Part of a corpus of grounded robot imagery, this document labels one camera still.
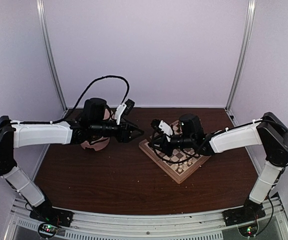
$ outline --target white wall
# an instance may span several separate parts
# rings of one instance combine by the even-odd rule
[[[56,96],[35,0],[0,0],[0,116],[18,120],[54,120],[62,110]],[[15,151],[32,176],[43,146]],[[15,194],[0,178],[0,238]]]
[[[247,0],[53,0],[44,5],[69,107],[91,80],[109,74],[130,81],[129,96],[137,106],[225,106]],[[106,80],[87,97],[102,97],[114,106],[123,94],[122,82]]]
[[[259,0],[233,114],[242,124],[271,111],[288,127],[288,1]],[[261,147],[252,151],[260,166]],[[288,214],[288,168],[277,187]]]

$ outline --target dark brown tabletop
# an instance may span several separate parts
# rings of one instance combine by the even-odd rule
[[[104,214],[180,214],[242,205],[257,179],[244,148],[212,156],[181,184],[139,149],[152,133],[152,119],[172,123],[186,113],[198,115],[206,133],[232,127],[223,109],[134,108],[128,119],[145,131],[143,137],[130,143],[111,138],[98,152],[53,144],[35,182],[56,207]]]

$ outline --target wood grain surface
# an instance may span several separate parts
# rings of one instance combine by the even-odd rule
[[[53,144],[35,182],[54,206],[94,213],[181,214],[242,205],[257,179],[244,148],[212,156],[182,184],[139,149],[152,133],[152,119],[172,123],[186,113],[198,115],[206,133],[232,127],[223,109],[134,108],[128,119],[145,131],[143,137],[130,143],[111,139],[99,152]]]

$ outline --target wooden chessboard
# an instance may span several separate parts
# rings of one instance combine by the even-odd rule
[[[172,123],[175,134],[180,134],[180,125],[178,121]],[[144,153],[149,156],[162,170],[164,170],[175,182],[181,184],[186,178],[188,178],[194,171],[196,171],[201,165],[209,159],[210,156],[196,155],[190,160],[184,163],[168,163],[162,161],[158,158],[154,151],[148,146],[148,141],[144,140],[139,143],[140,149],[144,151]],[[185,149],[185,151],[192,155],[194,154],[193,149]],[[171,157],[166,156],[164,153],[156,150],[156,152],[162,156],[166,160],[170,160],[173,162],[179,162],[187,159],[187,156],[184,152],[175,149]]]

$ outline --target pink object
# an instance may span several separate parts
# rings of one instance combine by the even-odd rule
[[[106,109],[105,110],[105,115],[103,120],[109,119],[109,111]],[[88,141],[85,141],[81,144],[83,149],[94,149],[95,151],[99,151],[104,149],[108,144],[109,144],[109,137],[101,137],[95,141],[92,141],[89,143]]]

